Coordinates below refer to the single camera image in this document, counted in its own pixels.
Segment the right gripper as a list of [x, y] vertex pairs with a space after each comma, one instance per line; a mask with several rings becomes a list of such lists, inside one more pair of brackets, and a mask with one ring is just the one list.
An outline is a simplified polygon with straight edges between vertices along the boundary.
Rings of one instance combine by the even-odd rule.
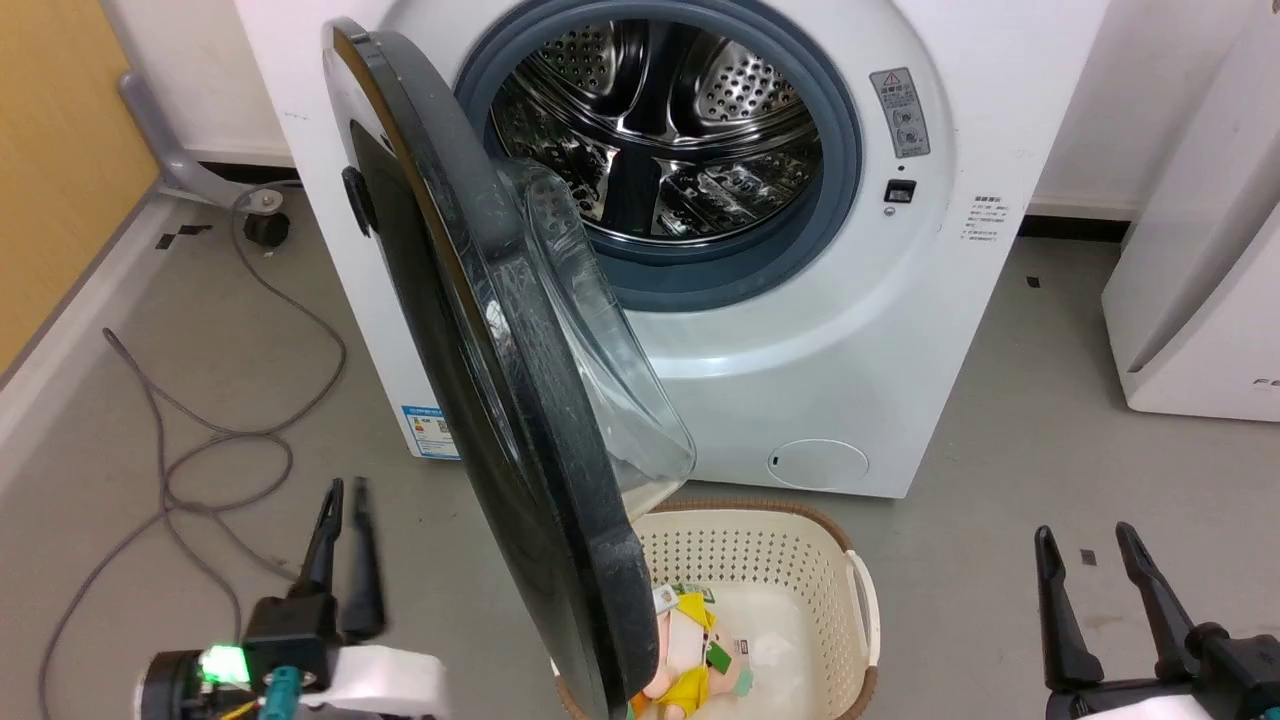
[[1126, 575], [1140, 592], [1157, 653], [1155, 675], [1161, 682], [1098, 685], [1105, 678], [1101, 661], [1088, 651], [1074, 614], [1059, 543], [1051, 528], [1042, 525], [1034, 547], [1044, 684], [1053, 692], [1078, 691], [1052, 693], [1044, 716], [1276, 719], [1277, 639], [1267, 634], [1234, 638], [1216, 623], [1194, 626], [1138, 530], [1119, 521], [1115, 536]]

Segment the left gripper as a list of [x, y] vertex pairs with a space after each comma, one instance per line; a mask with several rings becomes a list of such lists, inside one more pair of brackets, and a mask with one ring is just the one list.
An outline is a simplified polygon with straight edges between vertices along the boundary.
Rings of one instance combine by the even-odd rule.
[[236, 646], [200, 655], [202, 719], [445, 719], [444, 667], [430, 655], [375, 644], [387, 630], [369, 479], [355, 478], [355, 559], [346, 606], [332, 593], [346, 483], [332, 480], [300, 574], [260, 600]]

